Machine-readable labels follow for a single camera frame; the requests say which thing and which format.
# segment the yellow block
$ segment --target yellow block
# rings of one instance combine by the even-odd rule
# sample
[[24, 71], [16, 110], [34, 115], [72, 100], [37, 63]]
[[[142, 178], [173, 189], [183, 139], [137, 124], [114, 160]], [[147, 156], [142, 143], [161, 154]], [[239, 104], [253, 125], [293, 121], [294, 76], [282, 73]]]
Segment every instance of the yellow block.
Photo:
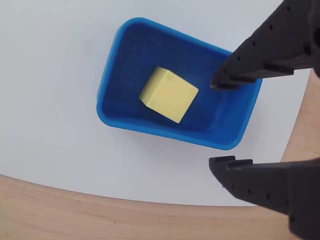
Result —
[[157, 67], [139, 98], [148, 108], [178, 124], [198, 91], [173, 72]]

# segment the blue bowl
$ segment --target blue bowl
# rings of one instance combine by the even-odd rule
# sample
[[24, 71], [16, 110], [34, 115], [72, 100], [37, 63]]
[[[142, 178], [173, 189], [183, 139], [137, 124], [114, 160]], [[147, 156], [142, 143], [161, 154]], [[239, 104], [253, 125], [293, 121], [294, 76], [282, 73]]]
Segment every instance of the blue bowl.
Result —
[[[117, 31], [97, 95], [97, 114], [109, 126], [230, 150], [242, 139], [262, 80], [238, 90], [212, 91], [211, 78], [231, 53], [145, 18]], [[139, 94], [157, 66], [199, 92], [181, 122], [147, 108]]]

